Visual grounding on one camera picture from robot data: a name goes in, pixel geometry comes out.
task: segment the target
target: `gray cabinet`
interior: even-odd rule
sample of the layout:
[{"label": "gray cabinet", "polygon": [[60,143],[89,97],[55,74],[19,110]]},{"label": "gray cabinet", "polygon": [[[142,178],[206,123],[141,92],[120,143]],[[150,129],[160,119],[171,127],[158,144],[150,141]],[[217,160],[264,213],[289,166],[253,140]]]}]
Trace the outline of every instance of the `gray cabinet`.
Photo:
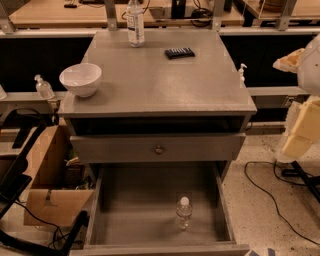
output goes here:
[{"label": "gray cabinet", "polygon": [[[66,94],[59,115],[81,161],[100,163],[84,250],[73,255],[244,255],[221,182],[245,139],[255,105],[219,35],[147,30],[132,48],[126,31],[98,33],[83,62],[103,69],[89,98]],[[169,60],[164,50],[191,47]],[[179,197],[194,206],[186,232]]]}]

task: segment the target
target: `chair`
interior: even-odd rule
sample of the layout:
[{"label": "chair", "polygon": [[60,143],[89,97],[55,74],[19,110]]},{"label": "chair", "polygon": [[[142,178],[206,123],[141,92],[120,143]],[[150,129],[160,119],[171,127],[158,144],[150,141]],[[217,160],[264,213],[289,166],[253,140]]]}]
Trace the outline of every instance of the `chair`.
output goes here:
[{"label": "chair", "polygon": [[[28,137],[28,134],[30,134],[34,124],[36,128],[25,142],[25,139]],[[19,200],[19,196],[32,180],[30,176],[23,174],[28,166],[26,157],[39,135],[46,128],[46,122],[41,117],[40,113],[34,109],[8,109],[0,118],[0,136],[3,127],[20,128],[22,126],[28,128],[21,128],[14,143],[14,145],[23,145],[20,153],[0,155],[0,220],[10,209],[12,204]],[[81,226],[87,224],[87,213],[82,211],[75,220],[71,232],[61,250],[11,237],[2,230],[0,230],[0,243],[30,255],[64,256],[69,254]]]}]

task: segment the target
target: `white bowl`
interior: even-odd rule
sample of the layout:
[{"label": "white bowl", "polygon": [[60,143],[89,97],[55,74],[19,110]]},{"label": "white bowl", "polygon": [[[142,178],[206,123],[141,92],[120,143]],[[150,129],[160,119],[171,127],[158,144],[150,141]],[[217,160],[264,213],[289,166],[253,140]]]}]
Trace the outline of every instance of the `white bowl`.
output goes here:
[{"label": "white bowl", "polygon": [[63,70],[59,80],[72,94],[89,97],[98,89],[101,73],[101,68],[95,64],[80,63]]}]

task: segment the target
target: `hand sanitizer bottle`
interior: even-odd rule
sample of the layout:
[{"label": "hand sanitizer bottle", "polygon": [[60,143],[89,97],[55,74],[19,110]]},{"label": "hand sanitizer bottle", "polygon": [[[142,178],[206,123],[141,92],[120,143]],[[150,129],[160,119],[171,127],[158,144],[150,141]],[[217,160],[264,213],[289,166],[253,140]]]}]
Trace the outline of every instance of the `hand sanitizer bottle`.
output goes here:
[{"label": "hand sanitizer bottle", "polygon": [[182,197],[177,203],[176,213],[178,217],[178,226],[181,230],[185,231],[189,226],[189,220],[192,215],[192,207],[188,197]]},{"label": "hand sanitizer bottle", "polygon": [[132,47],[144,45],[143,9],[138,0],[130,0],[128,3],[127,27],[129,44]]},{"label": "hand sanitizer bottle", "polygon": [[49,100],[55,96],[54,92],[52,91],[51,85],[47,81],[43,80],[40,75],[36,75],[34,77],[34,80],[37,81],[36,89],[41,98]]}]

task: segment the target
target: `open drawer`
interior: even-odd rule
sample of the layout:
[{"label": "open drawer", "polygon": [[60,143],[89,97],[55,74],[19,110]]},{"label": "open drawer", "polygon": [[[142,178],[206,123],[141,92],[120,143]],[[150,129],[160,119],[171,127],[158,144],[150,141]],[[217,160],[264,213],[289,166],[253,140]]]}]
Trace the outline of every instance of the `open drawer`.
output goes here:
[{"label": "open drawer", "polygon": [[[237,245],[214,163],[113,164],[101,168],[86,244],[71,255],[245,255]],[[176,203],[190,198],[186,231]]]}]

